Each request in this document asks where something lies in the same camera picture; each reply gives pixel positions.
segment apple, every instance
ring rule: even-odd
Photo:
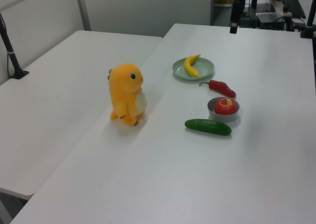
[[[237,112],[237,106],[233,99],[222,98],[215,105],[215,113],[220,115],[230,115]]]

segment white wall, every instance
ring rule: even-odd
[[[84,0],[93,31],[163,37],[174,23],[210,25],[212,0]]]
[[[1,14],[22,68],[73,32],[83,29],[77,0],[25,0]],[[6,49],[1,39],[0,85],[7,79]]]

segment cucumber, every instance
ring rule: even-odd
[[[187,120],[184,125],[188,129],[206,132],[210,134],[217,134],[222,136],[228,136],[232,133],[231,127],[227,124],[217,122],[211,119],[190,119]]]

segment gray bowl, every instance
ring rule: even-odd
[[[215,105],[220,99],[223,99],[223,98],[227,98],[227,97],[216,97],[214,99],[211,99],[207,104],[207,108],[208,108],[208,112],[209,112],[209,115],[210,115],[212,120],[222,122],[222,123],[229,123],[229,122],[232,122],[236,119],[237,113],[239,111],[239,103],[236,100],[232,99],[236,103],[236,106],[237,106],[237,112],[234,114],[230,114],[230,115],[216,114],[214,112]]]

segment yellow banana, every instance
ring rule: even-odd
[[[200,54],[187,57],[184,61],[184,69],[191,77],[200,77],[199,72],[191,66],[198,57],[200,57]]]

